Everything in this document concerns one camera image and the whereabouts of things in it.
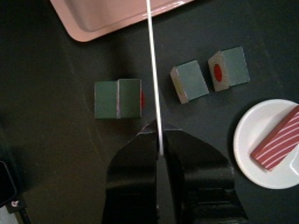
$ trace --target cube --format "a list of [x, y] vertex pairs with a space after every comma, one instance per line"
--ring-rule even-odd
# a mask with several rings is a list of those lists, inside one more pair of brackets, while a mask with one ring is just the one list
[[240, 46], [216, 52], [208, 64], [215, 91], [249, 82], [247, 62]]
[[141, 116], [141, 81], [120, 79], [95, 83], [95, 118], [120, 119]]
[[175, 66], [171, 77], [181, 104], [209, 93], [196, 60]]

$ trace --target striped cake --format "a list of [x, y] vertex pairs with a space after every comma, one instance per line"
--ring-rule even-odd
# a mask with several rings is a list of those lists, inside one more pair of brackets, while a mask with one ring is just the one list
[[267, 170], [272, 171], [297, 144], [299, 106], [291, 110], [275, 126], [249, 156]]

